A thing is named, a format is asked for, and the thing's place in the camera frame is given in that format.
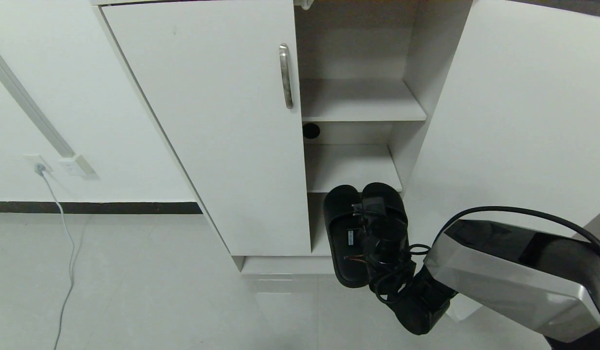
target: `black baseboard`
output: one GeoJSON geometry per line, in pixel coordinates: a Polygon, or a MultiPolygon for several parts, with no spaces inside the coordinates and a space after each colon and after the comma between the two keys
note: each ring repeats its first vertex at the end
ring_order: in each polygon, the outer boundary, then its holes
{"type": "MultiPolygon", "coordinates": [[[[61,202],[65,213],[174,213],[200,214],[196,202],[111,202],[111,203],[80,203],[61,202]]],[[[60,213],[54,202],[0,202],[0,212],[12,213],[60,213]]]]}

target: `open cabinet door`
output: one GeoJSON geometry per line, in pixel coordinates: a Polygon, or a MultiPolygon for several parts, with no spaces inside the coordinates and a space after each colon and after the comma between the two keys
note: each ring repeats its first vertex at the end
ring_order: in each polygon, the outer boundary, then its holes
{"type": "MultiPolygon", "coordinates": [[[[475,206],[535,209],[581,226],[600,213],[600,17],[476,1],[404,202],[410,241],[425,244],[475,206]]],[[[573,235],[522,215],[467,218],[573,235]]]]}

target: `white tiled floor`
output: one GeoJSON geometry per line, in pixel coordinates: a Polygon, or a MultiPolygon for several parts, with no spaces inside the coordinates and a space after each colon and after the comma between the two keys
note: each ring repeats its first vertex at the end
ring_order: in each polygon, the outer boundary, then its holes
{"type": "MultiPolygon", "coordinates": [[[[201,215],[67,215],[75,288],[61,350],[548,350],[482,308],[406,332],[366,289],[334,277],[242,277],[201,215]]],[[[0,350],[50,349],[69,287],[53,214],[0,214],[0,350]]]]}

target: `silver robot arm casing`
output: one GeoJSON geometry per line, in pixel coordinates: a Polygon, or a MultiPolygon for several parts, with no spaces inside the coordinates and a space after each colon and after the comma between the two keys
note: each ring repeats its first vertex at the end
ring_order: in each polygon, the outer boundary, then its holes
{"type": "Polygon", "coordinates": [[[440,283],[552,339],[570,343],[600,327],[600,312],[582,284],[444,233],[424,264],[440,283]]]}

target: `cabinet door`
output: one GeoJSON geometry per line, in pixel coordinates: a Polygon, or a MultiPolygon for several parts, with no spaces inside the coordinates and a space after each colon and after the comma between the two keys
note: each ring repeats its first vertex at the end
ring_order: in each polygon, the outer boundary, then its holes
{"type": "MultiPolygon", "coordinates": [[[[457,212],[519,206],[584,226],[600,213],[600,18],[473,4],[404,202],[411,243],[457,212]]],[[[573,235],[541,219],[488,219],[573,235]]]]}
{"type": "Polygon", "coordinates": [[[231,254],[310,253],[293,1],[157,2],[103,13],[231,254]],[[291,51],[291,109],[282,43],[291,51]]]}

